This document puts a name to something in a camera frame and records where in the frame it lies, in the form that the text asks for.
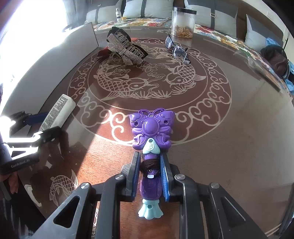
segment blue gripper pad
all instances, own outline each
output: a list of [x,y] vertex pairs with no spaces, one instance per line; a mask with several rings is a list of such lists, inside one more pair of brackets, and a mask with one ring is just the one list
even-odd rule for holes
[[169,201],[168,179],[166,175],[166,169],[164,167],[162,154],[160,154],[160,172],[161,172],[161,183],[162,183],[163,195],[166,202],[168,202]]

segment metal screw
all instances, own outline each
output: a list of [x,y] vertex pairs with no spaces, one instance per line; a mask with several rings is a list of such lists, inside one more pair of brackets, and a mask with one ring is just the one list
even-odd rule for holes
[[123,175],[122,174],[117,174],[117,175],[115,175],[115,179],[116,180],[122,180],[123,179]]
[[87,189],[88,187],[90,187],[90,184],[88,182],[84,182],[81,184],[82,189]]
[[217,189],[220,187],[220,185],[217,182],[212,182],[211,187]]
[[176,178],[179,180],[184,180],[186,178],[186,176],[184,174],[179,173],[176,175]]

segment round table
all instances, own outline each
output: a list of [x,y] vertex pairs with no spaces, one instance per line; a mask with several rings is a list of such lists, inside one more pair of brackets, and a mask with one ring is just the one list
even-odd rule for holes
[[[97,52],[60,82],[40,112],[61,94],[77,103],[60,139],[40,148],[40,162],[19,171],[47,218],[82,182],[97,184],[130,163],[134,149],[128,115],[163,107],[176,113],[169,162],[198,183],[218,182],[267,232],[287,207],[294,181],[294,109],[249,66],[246,55],[206,36],[173,37],[189,47],[191,65],[173,61],[164,40],[169,29],[125,27],[148,56],[138,66],[113,65]],[[38,126],[32,127],[30,133]],[[178,238],[179,204],[161,200],[160,219],[138,217],[135,202],[121,204],[121,238]]]

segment purple butterfly toy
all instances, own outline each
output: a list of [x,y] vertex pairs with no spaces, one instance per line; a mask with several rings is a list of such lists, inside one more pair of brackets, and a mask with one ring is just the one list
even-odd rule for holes
[[140,165],[143,174],[140,182],[143,206],[138,215],[148,220],[163,215],[158,205],[162,194],[159,155],[161,150],[167,150],[171,146],[169,134],[174,116],[173,111],[166,111],[163,108],[158,108],[152,113],[142,109],[129,115],[132,133],[135,135],[133,148],[142,150],[144,155]]

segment black lid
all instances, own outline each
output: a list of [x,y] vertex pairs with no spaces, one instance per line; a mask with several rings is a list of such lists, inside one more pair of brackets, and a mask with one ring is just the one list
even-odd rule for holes
[[197,13],[197,11],[191,10],[191,9],[186,9],[186,8],[181,8],[181,7],[174,7],[173,8],[174,11],[180,11],[180,12],[184,12],[184,13],[189,13],[189,14],[195,14]]

